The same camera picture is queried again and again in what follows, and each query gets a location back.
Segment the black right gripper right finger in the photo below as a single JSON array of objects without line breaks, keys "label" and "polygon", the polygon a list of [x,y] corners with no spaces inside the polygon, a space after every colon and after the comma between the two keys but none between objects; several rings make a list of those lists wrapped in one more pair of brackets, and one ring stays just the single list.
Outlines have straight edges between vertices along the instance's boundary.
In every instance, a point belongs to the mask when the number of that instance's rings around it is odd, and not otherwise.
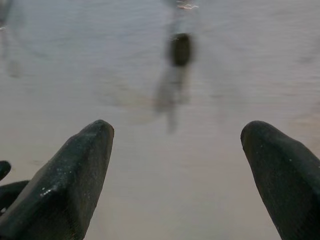
[{"label": "black right gripper right finger", "polygon": [[263,204],[283,240],[320,238],[320,160],[260,120],[241,131],[242,149]]}]

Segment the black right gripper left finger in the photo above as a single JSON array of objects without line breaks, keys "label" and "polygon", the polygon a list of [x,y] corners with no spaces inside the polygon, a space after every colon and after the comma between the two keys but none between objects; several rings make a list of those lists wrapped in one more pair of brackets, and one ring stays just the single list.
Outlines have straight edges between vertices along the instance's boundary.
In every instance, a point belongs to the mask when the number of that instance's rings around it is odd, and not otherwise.
[{"label": "black right gripper left finger", "polygon": [[97,207],[114,128],[98,119],[71,136],[28,180],[0,187],[3,240],[82,240]]}]

